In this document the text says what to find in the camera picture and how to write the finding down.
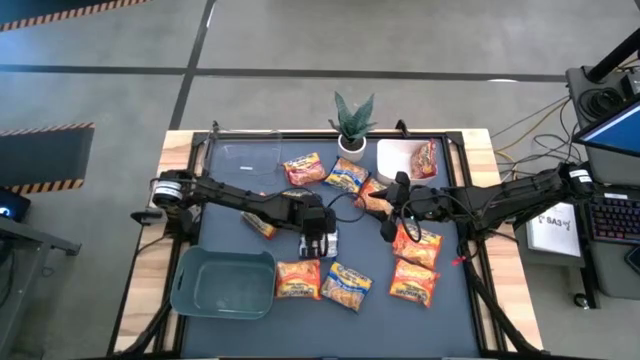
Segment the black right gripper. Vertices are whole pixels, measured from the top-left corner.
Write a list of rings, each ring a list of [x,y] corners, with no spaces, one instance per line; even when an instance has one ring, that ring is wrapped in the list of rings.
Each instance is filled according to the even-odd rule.
[[[402,219],[445,222],[451,218],[452,204],[447,195],[430,187],[410,189],[410,179],[405,172],[397,172],[394,183],[369,193],[369,196],[385,200],[391,205],[400,205],[399,216]],[[399,216],[392,212],[381,220],[380,234],[387,243],[393,243],[396,239]]]

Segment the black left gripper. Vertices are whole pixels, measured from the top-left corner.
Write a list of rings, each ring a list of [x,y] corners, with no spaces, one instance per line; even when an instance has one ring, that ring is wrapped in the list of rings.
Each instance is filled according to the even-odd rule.
[[[304,195],[301,201],[302,204],[298,208],[298,218],[301,223],[301,232],[306,235],[306,254],[317,254],[316,240],[312,235],[323,234],[318,240],[318,254],[326,255],[329,248],[328,234],[337,230],[335,211],[326,207],[322,198],[317,195]]]

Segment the silver packet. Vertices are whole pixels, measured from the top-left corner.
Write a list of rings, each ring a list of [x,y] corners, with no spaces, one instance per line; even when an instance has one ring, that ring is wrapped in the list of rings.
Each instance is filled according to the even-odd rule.
[[[312,236],[316,240],[317,245],[317,254],[316,255],[307,255],[306,254],[306,246],[305,246],[305,236],[302,234],[300,236],[300,241],[298,245],[298,256],[302,259],[325,259],[325,258],[335,258],[338,256],[338,232],[335,231],[333,233],[327,233],[329,238],[329,248],[326,255],[318,254],[318,240],[324,233],[312,234]]]

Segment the orange chicken ramen pack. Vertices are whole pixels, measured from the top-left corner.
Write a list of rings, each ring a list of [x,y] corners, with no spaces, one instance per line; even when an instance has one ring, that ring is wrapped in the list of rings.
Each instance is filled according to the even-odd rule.
[[[359,197],[354,201],[354,205],[363,208],[367,213],[375,216],[389,215],[393,207],[385,200],[371,198],[369,193],[385,189],[386,186],[373,177],[369,177],[359,191]]]
[[[260,217],[253,213],[242,212],[241,218],[268,240],[271,240],[276,234],[276,228],[273,225],[263,221]]]
[[[389,294],[429,308],[439,277],[435,271],[397,258]]]
[[[408,225],[409,231],[400,225],[392,243],[393,254],[413,264],[429,270],[436,270],[437,257],[444,237],[421,229],[417,233],[415,225]]]
[[[276,298],[321,299],[319,260],[278,262],[276,272]]]

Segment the red roast beef ramen pack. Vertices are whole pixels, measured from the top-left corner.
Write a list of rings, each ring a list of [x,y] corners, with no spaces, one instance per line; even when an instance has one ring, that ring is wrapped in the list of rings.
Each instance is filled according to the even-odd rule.
[[[326,171],[317,152],[283,163],[287,180],[294,186],[303,186],[325,179]]]
[[[411,155],[410,172],[414,179],[425,179],[437,175],[436,144],[428,140]]]

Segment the white plastic bin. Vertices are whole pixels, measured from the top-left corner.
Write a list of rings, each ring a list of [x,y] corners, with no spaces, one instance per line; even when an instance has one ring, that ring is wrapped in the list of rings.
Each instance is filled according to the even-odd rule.
[[[410,158],[412,153],[428,140],[391,140],[384,139],[377,143],[377,174],[376,179],[385,185],[395,182],[396,173],[401,171],[408,174],[413,185],[426,185],[436,176],[425,179],[414,179],[410,172]]]

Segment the snake plant in white pot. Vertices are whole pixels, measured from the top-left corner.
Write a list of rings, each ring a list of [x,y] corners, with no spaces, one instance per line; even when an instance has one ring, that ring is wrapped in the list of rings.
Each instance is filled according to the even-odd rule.
[[[329,119],[330,126],[339,133],[339,155],[351,162],[358,162],[364,156],[366,135],[376,125],[371,121],[374,108],[374,94],[352,112],[345,99],[334,93],[337,120]]]

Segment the grey-blue table mat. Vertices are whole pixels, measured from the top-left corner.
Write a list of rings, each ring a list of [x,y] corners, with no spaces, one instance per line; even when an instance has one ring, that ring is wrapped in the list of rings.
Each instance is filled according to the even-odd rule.
[[[281,163],[317,152],[327,171],[337,160],[337,140],[282,141]],[[282,167],[268,175],[222,174],[216,181],[266,194],[288,188]],[[199,245],[208,251],[270,252],[277,261],[298,259],[299,235],[278,230],[272,240],[256,233],[238,211],[207,205]],[[429,308],[388,294],[396,259],[379,234],[380,223],[365,215],[338,223],[337,262],[373,280],[358,313],[330,299],[275,299],[258,320],[190,317],[183,357],[475,357],[479,355],[464,269],[453,266],[458,232],[452,222],[421,222],[444,237],[437,258]]]

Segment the teal plastic bin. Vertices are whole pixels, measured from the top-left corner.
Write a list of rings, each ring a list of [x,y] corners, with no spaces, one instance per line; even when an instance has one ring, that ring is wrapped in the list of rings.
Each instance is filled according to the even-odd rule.
[[[170,304],[180,315],[257,320],[271,309],[276,261],[259,254],[207,251],[195,246],[180,257]]]

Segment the clear plastic bin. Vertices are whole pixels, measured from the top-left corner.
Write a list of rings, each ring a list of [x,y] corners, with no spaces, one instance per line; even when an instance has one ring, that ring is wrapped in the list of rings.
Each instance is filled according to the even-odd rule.
[[[220,131],[211,140],[208,170],[214,176],[268,175],[281,163],[283,136],[277,131]]]

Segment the white paper sign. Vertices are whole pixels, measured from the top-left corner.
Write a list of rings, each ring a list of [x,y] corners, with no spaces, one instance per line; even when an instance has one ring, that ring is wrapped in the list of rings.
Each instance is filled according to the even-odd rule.
[[[580,257],[580,243],[574,206],[558,203],[526,223],[531,250]]]

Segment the grey equipment cart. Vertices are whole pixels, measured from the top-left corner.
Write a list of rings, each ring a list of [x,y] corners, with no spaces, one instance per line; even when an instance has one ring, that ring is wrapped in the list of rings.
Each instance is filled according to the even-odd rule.
[[[595,122],[581,110],[588,96],[606,87],[621,91],[617,75],[601,83],[592,83],[583,69],[570,68],[565,72],[565,77],[580,130]],[[612,193],[616,200],[640,198],[640,158],[591,147],[586,149],[586,153],[588,160],[585,168],[596,185],[597,196]],[[640,275],[625,262],[626,254],[634,245],[617,240],[597,241],[589,222],[590,210],[586,205],[581,208],[580,216],[587,232],[584,286],[593,287],[595,291],[611,298],[640,301]]]

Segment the black backlit keyboard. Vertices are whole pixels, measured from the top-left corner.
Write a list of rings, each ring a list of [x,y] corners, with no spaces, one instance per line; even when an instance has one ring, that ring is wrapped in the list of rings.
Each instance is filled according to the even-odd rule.
[[[604,193],[587,205],[593,240],[640,246],[640,199]]]

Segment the monitor with blue screen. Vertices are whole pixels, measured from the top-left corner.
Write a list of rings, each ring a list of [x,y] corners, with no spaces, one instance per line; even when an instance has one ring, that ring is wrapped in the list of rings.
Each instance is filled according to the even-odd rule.
[[[576,133],[575,143],[640,157],[640,94]]]

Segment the black diagonal pole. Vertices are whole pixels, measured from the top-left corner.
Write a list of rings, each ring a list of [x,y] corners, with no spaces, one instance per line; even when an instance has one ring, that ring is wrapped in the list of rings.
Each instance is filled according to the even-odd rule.
[[[634,51],[640,49],[640,39],[627,39],[605,56],[596,66],[586,73],[591,82],[600,82]]]

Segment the grey metal desk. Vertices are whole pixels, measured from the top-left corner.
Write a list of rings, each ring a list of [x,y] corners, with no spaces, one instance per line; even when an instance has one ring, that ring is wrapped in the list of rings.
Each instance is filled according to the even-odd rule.
[[[42,274],[49,252],[77,256],[81,245],[0,217],[0,247],[11,244],[0,261],[0,360],[7,360],[32,290]]]

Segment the black hazard striped floor mat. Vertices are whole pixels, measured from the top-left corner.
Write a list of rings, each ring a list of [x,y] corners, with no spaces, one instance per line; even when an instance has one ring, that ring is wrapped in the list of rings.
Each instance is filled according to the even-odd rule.
[[[0,189],[19,195],[84,185],[95,124],[0,131]]]
[[[0,33],[139,5],[151,0],[0,0]]]

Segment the black device with blue light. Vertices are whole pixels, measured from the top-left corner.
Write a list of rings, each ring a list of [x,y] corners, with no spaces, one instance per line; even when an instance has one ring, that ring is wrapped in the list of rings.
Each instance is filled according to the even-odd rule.
[[[21,223],[29,210],[31,201],[19,194],[0,188],[0,217]]]

